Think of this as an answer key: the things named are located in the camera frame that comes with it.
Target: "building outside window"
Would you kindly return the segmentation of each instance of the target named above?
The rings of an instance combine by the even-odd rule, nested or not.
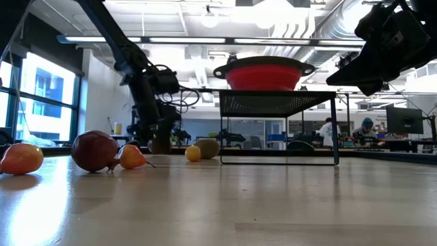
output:
[[[32,53],[23,60],[20,91],[71,105],[76,75]],[[52,141],[69,141],[72,110],[53,103],[21,97],[16,138],[30,135]]]
[[[12,65],[6,62],[1,62],[0,77],[3,81],[3,87],[9,87],[11,82]],[[0,92],[0,127],[6,126],[6,118],[8,116],[9,94]]]

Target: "person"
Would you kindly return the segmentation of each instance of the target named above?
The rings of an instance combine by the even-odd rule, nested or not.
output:
[[[340,133],[340,128],[337,126],[337,134]],[[331,118],[326,119],[326,123],[320,129],[320,137],[323,137],[323,146],[333,147],[333,122]]]
[[[355,129],[352,132],[352,136],[354,137],[376,137],[376,133],[372,130],[373,121],[370,118],[365,118],[363,123],[361,123],[361,127]]]

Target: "window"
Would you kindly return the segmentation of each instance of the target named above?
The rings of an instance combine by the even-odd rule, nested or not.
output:
[[[0,66],[0,77],[3,81],[3,87],[9,87],[11,84],[12,65],[2,61]]]
[[[30,135],[52,141],[69,141],[72,110],[30,98],[21,98],[16,138],[27,139]]]
[[[28,53],[23,60],[20,91],[71,105],[75,79],[73,72]]]
[[[9,95],[0,92],[0,127],[6,127],[6,118],[8,117]]]
[[[12,65],[6,62],[1,62],[0,78],[3,82],[3,87],[9,87],[11,81]],[[8,117],[9,94],[0,92],[0,127],[6,127],[6,119]]]
[[[1,63],[3,87],[12,90],[0,92],[0,127],[8,127],[17,140],[32,139],[41,146],[52,145],[41,139],[71,141],[77,130],[72,119],[79,114],[78,77],[33,53],[25,59],[15,55],[14,64]],[[22,92],[20,100],[16,88]]]

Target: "white lab coat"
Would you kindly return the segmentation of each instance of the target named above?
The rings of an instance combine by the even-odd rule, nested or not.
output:
[[[340,133],[340,128],[337,126],[337,134]],[[320,129],[320,136],[323,137],[323,146],[334,146],[333,143],[333,123],[328,122]]]

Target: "red colander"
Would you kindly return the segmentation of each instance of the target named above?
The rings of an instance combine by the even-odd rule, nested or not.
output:
[[[214,76],[226,79],[233,90],[292,91],[302,76],[314,66],[286,57],[260,56],[237,59],[214,70]]]

